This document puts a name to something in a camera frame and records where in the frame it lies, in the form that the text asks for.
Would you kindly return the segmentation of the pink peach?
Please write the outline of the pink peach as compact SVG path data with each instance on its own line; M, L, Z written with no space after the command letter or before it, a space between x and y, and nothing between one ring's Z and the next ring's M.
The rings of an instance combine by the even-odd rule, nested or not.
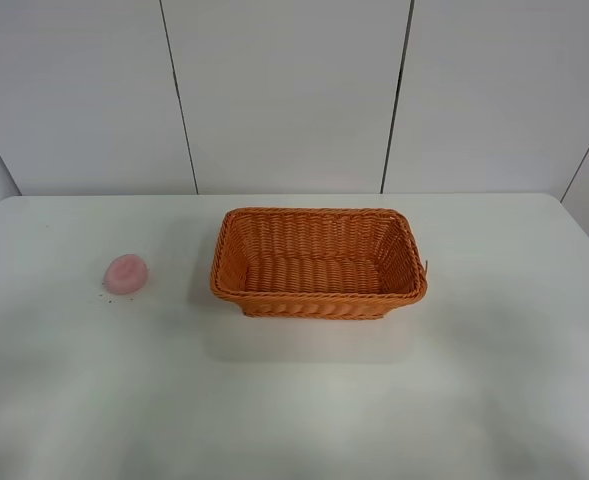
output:
M108 266L104 277L105 289L115 295L128 295L140 290L148 280L148 267L135 254L122 255Z

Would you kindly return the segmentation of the orange wicker basket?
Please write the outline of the orange wicker basket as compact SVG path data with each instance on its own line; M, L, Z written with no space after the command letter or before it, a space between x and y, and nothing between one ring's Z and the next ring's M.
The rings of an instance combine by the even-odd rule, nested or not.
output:
M370 320L419 302L428 283L395 210L248 207L223 218L210 288L250 317Z

